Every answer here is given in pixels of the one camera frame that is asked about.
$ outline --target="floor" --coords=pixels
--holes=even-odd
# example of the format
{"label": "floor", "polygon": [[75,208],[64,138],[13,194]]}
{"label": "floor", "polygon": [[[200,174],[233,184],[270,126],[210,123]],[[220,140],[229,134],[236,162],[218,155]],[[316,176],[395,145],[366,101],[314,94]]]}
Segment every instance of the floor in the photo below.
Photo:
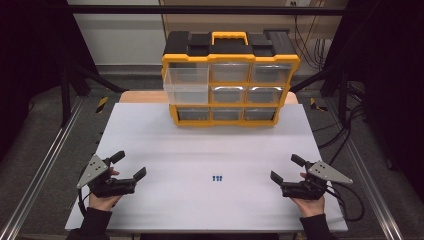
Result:
{"label": "floor", "polygon": [[[160,76],[154,73],[142,76],[114,73],[105,75],[105,78],[129,89],[162,88]],[[18,230],[15,232],[16,239],[65,238],[67,232],[63,228],[77,196],[75,184],[80,170],[96,152],[113,104],[119,101],[120,96],[96,83],[90,82],[90,86],[92,91],[88,97],[76,97],[72,94],[72,103],[79,106],[79,114],[68,132],[60,128],[62,112],[59,88],[53,88],[32,99],[29,106],[31,111],[21,133],[0,162],[0,181],[3,183],[0,186],[2,233],[10,223],[9,220],[21,213],[14,222],[17,223],[15,230]],[[105,107],[102,112],[96,113],[103,97],[108,97]],[[337,122],[331,111],[335,99],[322,99],[313,91],[299,92],[297,97],[304,106],[311,129],[316,130],[314,136],[318,145],[327,142],[339,132],[339,125],[332,125]],[[349,97],[350,109],[359,104]],[[62,138],[63,145],[55,145],[55,149],[50,149],[58,136]],[[343,138],[340,138],[334,144],[321,149],[322,159],[330,161],[342,141]],[[424,205],[403,174],[387,168],[386,157],[369,128],[365,115],[352,120],[349,143],[341,150],[333,166],[354,179],[352,188],[364,201],[365,215],[360,221],[348,222],[348,232],[336,235],[341,239],[387,239],[387,226],[384,226],[383,220],[392,219],[391,226],[401,233],[401,238],[392,239],[424,239],[424,231],[421,230]],[[363,172],[358,172],[355,161],[358,156],[355,156],[355,152],[364,162],[371,180],[364,181]],[[43,174],[38,172],[40,166],[45,165],[50,167]],[[40,175],[44,177],[34,180],[34,177]],[[382,209],[381,201],[370,195],[370,183],[375,184],[377,193],[381,194],[383,210],[386,207],[388,215],[379,213]],[[357,198],[343,189],[340,192],[345,199],[349,216],[358,216],[360,205]],[[33,197],[32,200],[24,198],[29,195]],[[17,209],[24,211],[14,214]],[[116,239],[131,239],[130,234],[111,233],[111,236]],[[293,233],[280,234],[280,239],[293,239]]]}

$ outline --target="finger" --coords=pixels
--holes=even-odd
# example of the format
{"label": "finger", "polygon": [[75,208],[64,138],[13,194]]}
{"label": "finger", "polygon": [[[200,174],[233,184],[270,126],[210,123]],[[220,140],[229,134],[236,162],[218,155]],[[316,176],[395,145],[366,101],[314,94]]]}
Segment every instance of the finger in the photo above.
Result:
{"label": "finger", "polygon": [[109,171],[110,171],[110,174],[112,174],[112,175],[119,175],[119,172],[118,171],[115,171],[114,170],[114,167],[110,167],[109,168]]}

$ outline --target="black sleeve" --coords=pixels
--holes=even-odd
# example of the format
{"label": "black sleeve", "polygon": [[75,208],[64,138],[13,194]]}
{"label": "black sleeve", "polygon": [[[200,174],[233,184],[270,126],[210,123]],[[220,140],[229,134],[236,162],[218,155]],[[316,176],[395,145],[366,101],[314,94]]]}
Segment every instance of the black sleeve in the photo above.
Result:
{"label": "black sleeve", "polygon": [[316,215],[313,217],[300,218],[300,222],[305,230],[308,240],[336,240],[335,236],[328,229],[325,214]]}
{"label": "black sleeve", "polygon": [[66,240],[109,240],[106,228],[112,212],[87,208],[81,228],[72,230]]}

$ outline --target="wall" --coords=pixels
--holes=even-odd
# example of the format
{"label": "wall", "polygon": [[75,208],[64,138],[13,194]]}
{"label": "wall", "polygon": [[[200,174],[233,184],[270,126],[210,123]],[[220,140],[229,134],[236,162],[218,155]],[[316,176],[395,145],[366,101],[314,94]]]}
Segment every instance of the wall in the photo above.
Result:
{"label": "wall", "polygon": [[[68,0],[70,5],[159,5],[157,0]],[[96,65],[161,65],[161,15],[75,14]]]}
{"label": "wall", "polygon": [[[144,4],[144,5],[258,5],[257,0],[69,0],[69,4]],[[285,6],[285,0],[264,0],[262,6]],[[311,0],[310,6],[343,7],[347,0]],[[208,32],[238,30],[262,32],[264,28],[290,28],[295,43],[294,16],[232,16],[232,15],[90,15],[76,14],[78,25],[97,65],[161,65],[165,32],[185,30]],[[298,16],[298,28],[313,53],[316,39],[332,39],[341,17]],[[297,35],[301,54],[303,44]],[[312,75],[304,57],[297,75]]]}

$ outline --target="white wall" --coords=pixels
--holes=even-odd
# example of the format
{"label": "white wall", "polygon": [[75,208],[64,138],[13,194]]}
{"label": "white wall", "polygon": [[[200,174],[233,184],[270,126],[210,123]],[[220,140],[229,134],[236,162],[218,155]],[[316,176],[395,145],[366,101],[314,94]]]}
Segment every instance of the white wall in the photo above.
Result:
{"label": "white wall", "polygon": [[[68,0],[70,5],[159,5],[158,0]],[[96,65],[161,65],[161,15],[75,14]]]}

